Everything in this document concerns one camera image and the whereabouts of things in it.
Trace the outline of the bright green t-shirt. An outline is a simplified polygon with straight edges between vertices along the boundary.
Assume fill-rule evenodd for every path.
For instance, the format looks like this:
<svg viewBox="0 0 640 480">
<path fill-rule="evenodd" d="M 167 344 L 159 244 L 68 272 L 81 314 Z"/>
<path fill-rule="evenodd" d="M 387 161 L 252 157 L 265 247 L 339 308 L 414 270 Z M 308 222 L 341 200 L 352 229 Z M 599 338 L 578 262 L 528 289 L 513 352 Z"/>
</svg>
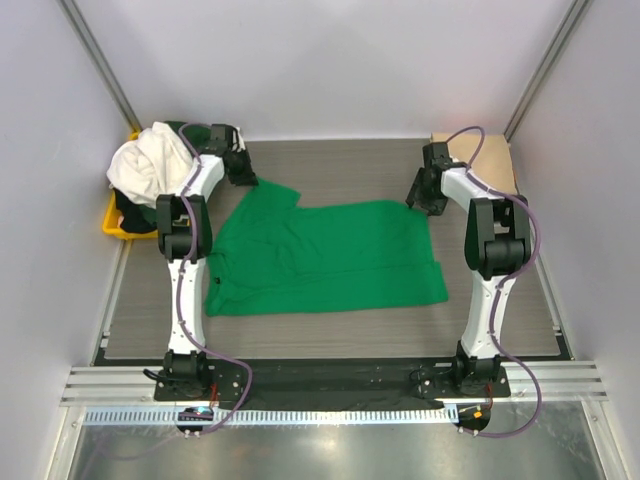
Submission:
<svg viewBox="0 0 640 480">
<path fill-rule="evenodd" d="M 427 306 L 449 295 L 428 220 L 392 200 L 302 207 L 266 180 L 233 210 L 208 257 L 209 317 Z"/>
</svg>

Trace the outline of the yellow plastic bin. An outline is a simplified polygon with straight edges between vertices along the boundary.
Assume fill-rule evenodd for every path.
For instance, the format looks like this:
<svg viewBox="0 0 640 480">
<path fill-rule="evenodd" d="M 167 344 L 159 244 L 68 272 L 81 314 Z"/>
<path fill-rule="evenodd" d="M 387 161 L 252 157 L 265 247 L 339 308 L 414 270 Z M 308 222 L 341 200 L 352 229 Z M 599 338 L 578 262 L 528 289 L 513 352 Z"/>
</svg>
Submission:
<svg viewBox="0 0 640 480">
<path fill-rule="evenodd" d="M 106 172 L 110 194 L 102 231 L 121 240 L 157 237 L 158 175 L 150 155 L 154 147 L 147 146 L 148 131 L 133 131 L 114 153 Z"/>
</svg>

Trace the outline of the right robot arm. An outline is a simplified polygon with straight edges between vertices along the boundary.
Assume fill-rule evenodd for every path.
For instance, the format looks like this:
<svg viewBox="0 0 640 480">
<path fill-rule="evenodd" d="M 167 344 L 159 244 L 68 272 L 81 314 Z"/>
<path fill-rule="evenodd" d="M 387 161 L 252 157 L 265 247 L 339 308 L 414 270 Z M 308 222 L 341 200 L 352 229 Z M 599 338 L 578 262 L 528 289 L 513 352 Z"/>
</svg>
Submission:
<svg viewBox="0 0 640 480">
<path fill-rule="evenodd" d="M 464 333 L 452 366 L 432 380 L 446 394 L 480 396 L 500 381 L 497 347 L 515 274 L 532 256 L 526 200 L 479 180 L 450 155 L 445 142 L 422 148 L 419 168 L 406 198 L 429 216 L 441 216 L 454 202 L 467 214 L 464 258 L 472 274 L 472 296 Z"/>
</svg>

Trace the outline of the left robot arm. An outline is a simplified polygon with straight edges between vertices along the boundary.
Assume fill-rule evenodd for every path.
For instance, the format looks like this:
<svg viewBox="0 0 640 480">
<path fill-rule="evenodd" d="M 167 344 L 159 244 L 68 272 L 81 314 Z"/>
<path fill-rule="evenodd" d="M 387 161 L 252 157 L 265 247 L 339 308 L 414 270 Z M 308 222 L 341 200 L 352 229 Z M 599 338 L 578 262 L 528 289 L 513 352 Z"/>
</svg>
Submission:
<svg viewBox="0 0 640 480">
<path fill-rule="evenodd" d="M 201 124 L 204 139 L 192 142 L 187 130 L 178 137 L 193 165 L 185 179 L 156 200 L 158 245 L 171 283 L 171 333 L 161 370 L 154 375 L 154 399 L 201 400 L 214 387 L 203 329 L 203 280 L 213 247 L 208 200 L 225 178 L 236 186 L 256 186 L 258 179 L 240 130 L 227 124 Z"/>
</svg>

